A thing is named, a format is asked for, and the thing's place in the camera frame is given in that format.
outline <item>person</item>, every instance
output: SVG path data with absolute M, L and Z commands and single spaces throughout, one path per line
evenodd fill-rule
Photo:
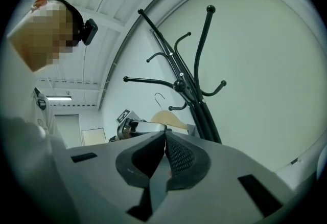
M 36 0 L 3 38 L 0 52 L 0 116 L 20 117 L 60 136 L 48 99 L 36 88 L 35 72 L 72 51 L 82 39 L 81 14 L 65 0 Z

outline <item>clothes hanger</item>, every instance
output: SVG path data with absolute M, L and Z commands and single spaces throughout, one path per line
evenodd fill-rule
M 161 123 L 165 125 L 170 125 L 173 127 L 181 128 L 181 129 L 188 129 L 188 126 L 181 122 L 178 117 L 176 117 L 175 114 L 173 114 L 171 111 L 163 110 L 160 103 L 156 99 L 156 95 L 161 95 L 164 99 L 166 99 L 161 93 L 154 94 L 154 99 L 158 103 L 161 111 L 157 112 L 151 119 L 151 122 L 153 123 Z

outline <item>ceiling beam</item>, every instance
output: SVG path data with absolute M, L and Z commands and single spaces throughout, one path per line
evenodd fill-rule
M 105 14 L 93 11 L 93 10 L 89 10 L 89 9 L 85 9 L 85 8 L 81 8 L 78 6 L 74 6 L 82 15 L 82 17 L 84 18 L 84 21 L 86 21 L 89 18 L 92 18 L 96 24 L 98 25 L 102 25 L 104 27 L 116 30 L 121 32 L 124 29 L 124 23 L 120 22 L 119 20 L 116 20 L 112 17 L 109 17 Z
M 54 81 L 54 80 L 43 80 L 39 79 L 36 83 L 38 89 L 52 89 L 56 90 L 65 90 L 65 91 L 100 91 L 100 85 L 98 84 L 85 84 L 77 81 Z

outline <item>coat rack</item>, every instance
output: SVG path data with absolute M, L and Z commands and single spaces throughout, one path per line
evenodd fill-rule
M 167 87 L 170 87 L 174 91 L 178 92 L 185 103 L 182 107 L 169 107 L 169 110 L 182 110 L 186 108 L 186 106 L 190 107 L 191 114 L 195 121 L 196 127 L 199 131 L 199 134 L 202 139 L 221 143 L 219 133 L 217 131 L 216 125 L 214 120 L 211 116 L 211 113 L 207 107 L 205 99 L 203 96 L 214 96 L 217 94 L 223 87 L 227 85 L 225 80 L 222 80 L 218 87 L 212 92 L 207 93 L 201 90 L 200 82 L 199 82 L 199 63 L 200 57 L 203 50 L 203 46 L 209 31 L 209 27 L 211 24 L 211 20 L 213 17 L 214 12 L 216 11 L 215 7 L 210 5 L 206 9 L 207 14 L 202 30 L 202 34 L 200 37 L 198 49 L 195 56 L 195 63 L 194 63 L 194 77 L 190 72 L 190 69 L 184 62 L 182 56 L 178 52 L 178 43 L 181 42 L 186 37 L 190 36 L 191 33 L 187 32 L 185 35 L 181 36 L 175 43 L 174 49 L 169 45 L 169 43 L 165 40 L 164 36 L 160 33 L 157 27 L 152 23 L 152 21 L 148 18 L 145 14 L 143 9 L 139 9 L 138 13 L 146 20 L 146 22 L 151 26 L 153 31 L 159 37 L 162 45 L 163 51 L 152 55 L 147 62 L 150 62 L 156 56 L 163 56 L 171 65 L 173 72 L 176 76 L 176 81 L 171 84 L 169 82 L 163 80 L 156 80 L 156 79 L 145 79 L 145 78 L 129 78 L 124 77 L 125 82 L 141 82 L 141 83 L 153 83 L 153 84 L 160 84 Z

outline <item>ceiling light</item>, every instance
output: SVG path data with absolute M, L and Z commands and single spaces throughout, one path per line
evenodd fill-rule
M 62 101 L 62 100 L 72 100 L 71 96 L 47 96 L 48 100 Z

